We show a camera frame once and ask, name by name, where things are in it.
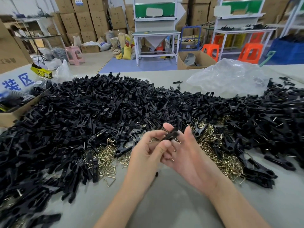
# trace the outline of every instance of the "left hand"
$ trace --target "left hand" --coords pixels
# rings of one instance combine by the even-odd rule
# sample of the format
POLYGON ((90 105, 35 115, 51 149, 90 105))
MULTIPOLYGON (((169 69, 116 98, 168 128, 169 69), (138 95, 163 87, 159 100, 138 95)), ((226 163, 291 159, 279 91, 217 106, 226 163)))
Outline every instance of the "left hand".
POLYGON ((131 152, 124 187, 140 197, 144 196, 154 180, 163 154, 166 151, 174 152, 174 147, 169 140, 151 142, 152 138, 162 139, 165 134, 163 130, 146 132, 131 152))

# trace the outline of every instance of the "yellow sack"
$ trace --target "yellow sack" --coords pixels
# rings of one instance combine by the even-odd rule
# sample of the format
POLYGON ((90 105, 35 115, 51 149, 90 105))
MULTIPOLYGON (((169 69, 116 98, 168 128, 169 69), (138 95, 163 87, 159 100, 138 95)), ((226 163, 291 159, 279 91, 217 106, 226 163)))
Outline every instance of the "yellow sack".
POLYGON ((123 58, 123 54, 122 53, 120 53, 119 55, 116 56, 116 59, 118 59, 118 60, 120 60, 122 58, 123 58))
POLYGON ((126 46, 125 45, 123 53, 124 53, 123 59, 131 60, 131 54, 132 54, 132 48, 131 48, 131 46, 126 46))

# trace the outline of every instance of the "blue plastic crate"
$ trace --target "blue plastic crate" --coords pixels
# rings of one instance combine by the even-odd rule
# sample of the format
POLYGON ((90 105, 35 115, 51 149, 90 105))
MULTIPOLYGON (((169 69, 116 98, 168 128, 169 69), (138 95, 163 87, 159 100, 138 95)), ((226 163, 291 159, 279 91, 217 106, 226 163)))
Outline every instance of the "blue plastic crate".
POLYGON ((276 38, 269 50, 276 51, 271 61, 278 65, 304 64, 304 43, 292 43, 276 38))

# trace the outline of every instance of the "forearm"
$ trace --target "forearm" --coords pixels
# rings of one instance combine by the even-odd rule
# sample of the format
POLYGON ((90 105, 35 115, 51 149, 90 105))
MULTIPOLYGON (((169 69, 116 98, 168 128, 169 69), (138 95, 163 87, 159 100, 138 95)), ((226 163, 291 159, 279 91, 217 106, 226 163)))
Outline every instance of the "forearm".
POLYGON ((124 228, 140 200, 141 196, 124 184, 94 228, 124 228))
POLYGON ((210 200, 226 228, 270 228, 227 178, 219 183, 210 200))

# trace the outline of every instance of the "green panel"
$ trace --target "green panel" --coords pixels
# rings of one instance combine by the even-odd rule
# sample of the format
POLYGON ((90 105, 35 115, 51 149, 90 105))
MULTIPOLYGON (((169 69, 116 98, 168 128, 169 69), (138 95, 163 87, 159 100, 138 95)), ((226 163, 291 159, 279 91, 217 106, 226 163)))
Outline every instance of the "green panel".
POLYGON ((146 18, 147 8, 163 9, 162 17, 174 17, 175 2, 173 3, 155 3, 155 4, 135 4, 136 18, 146 18))
POLYGON ((248 7, 246 13, 258 13, 262 0, 240 0, 240 1, 223 1, 222 5, 231 5, 231 13, 235 10, 244 10, 248 7))

